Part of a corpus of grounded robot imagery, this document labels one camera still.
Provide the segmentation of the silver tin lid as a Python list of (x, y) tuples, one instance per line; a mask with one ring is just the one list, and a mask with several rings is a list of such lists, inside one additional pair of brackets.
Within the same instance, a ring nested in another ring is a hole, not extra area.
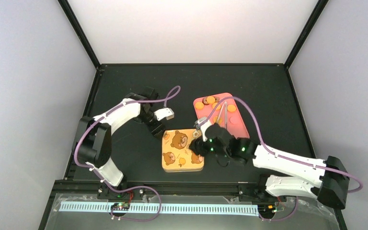
[(193, 153), (189, 146), (200, 137), (196, 129), (166, 130), (161, 142), (161, 165), (167, 173), (199, 172), (204, 168), (204, 158)]

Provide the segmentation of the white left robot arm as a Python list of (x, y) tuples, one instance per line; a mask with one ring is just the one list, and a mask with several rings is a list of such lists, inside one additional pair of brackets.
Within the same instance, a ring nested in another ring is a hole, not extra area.
[(174, 117), (174, 111), (167, 107), (167, 102), (180, 89), (180, 86), (173, 87), (163, 99), (159, 98), (154, 89), (150, 89), (148, 94), (129, 93), (108, 111), (94, 117), (82, 117), (72, 149), (75, 164), (93, 171), (101, 182), (118, 187), (124, 175), (111, 158), (112, 135), (132, 119), (147, 125), (153, 136), (164, 132), (162, 120)]

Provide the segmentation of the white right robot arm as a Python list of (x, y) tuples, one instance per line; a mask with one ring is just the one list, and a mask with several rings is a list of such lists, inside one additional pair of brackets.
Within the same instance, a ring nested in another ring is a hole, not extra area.
[(255, 168), (282, 173), (257, 175), (258, 183), (245, 195), (266, 203), (281, 196), (309, 197), (330, 208), (345, 209), (350, 176), (338, 158), (306, 158), (253, 143), (249, 138), (235, 136), (233, 128), (211, 122), (209, 115), (214, 111), (215, 107), (196, 109), (195, 127), (200, 136), (189, 145), (196, 156), (226, 159), (225, 167), (232, 162), (235, 166), (251, 162)]

